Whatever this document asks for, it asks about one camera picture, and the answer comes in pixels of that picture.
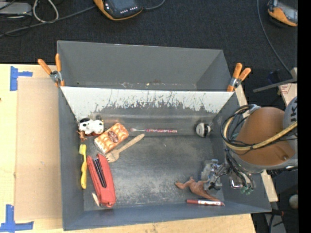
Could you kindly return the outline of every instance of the blue tape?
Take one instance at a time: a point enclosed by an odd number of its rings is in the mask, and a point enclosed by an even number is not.
[[[15,223],[14,206],[7,204],[5,206],[5,223],[1,223],[0,232],[15,233],[15,231],[32,230],[34,222]]]
[[[20,76],[32,77],[33,73],[28,71],[19,72],[17,68],[11,66],[10,91],[17,91],[17,78]]]

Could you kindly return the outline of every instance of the black carpet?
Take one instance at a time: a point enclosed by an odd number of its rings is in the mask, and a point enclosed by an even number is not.
[[[33,5],[35,0],[17,1]],[[52,1],[60,18],[94,6],[93,0]],[[153,7],[162,1],[138,0],[143,7]],[[297,67],[298,27],[281,27],[272,22],[267,13],[268,1],[165,0],[156,9],[118,22],[109,20],[97,7],[40,26],[34,26],[39,23],[34,17],[2,16],[0,62],[36,64],[42,58],[48,65],[54,65],[57,40],[220,49],[231,74],[237,62],[252,69],[242,83],[248,103],[284,110],[277,88],[253,91],[271,84],[270,73],[285,81],[292,78],[290,70]],[[279,1],[298,9],[298,0]],[[42,0],[36,11],[43,20],[54,19],[54,10],[47,0]]]

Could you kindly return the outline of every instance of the white panel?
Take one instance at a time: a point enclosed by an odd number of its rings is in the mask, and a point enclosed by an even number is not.
[[[178,107],[194,112],[205,110],[218,113],[233,92],[159,91],[109,88],[61,87],[79,121],[104,108],[161,108]]]

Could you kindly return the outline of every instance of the yellow toothbrush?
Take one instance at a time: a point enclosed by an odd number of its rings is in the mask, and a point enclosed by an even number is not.
[[[86,171],[87,171],[87,162],[86,162],[86,145],[81,144],[79,148],[79,153],[83,155],[83,163],[81,165],[81,187],[86,189]]]

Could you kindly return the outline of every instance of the marker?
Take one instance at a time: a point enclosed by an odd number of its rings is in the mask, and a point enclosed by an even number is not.
[[[187,203],[189,204],[202,204],[202,205],[225,205],[221,201],[209,201],[209,200],[187,200]]]

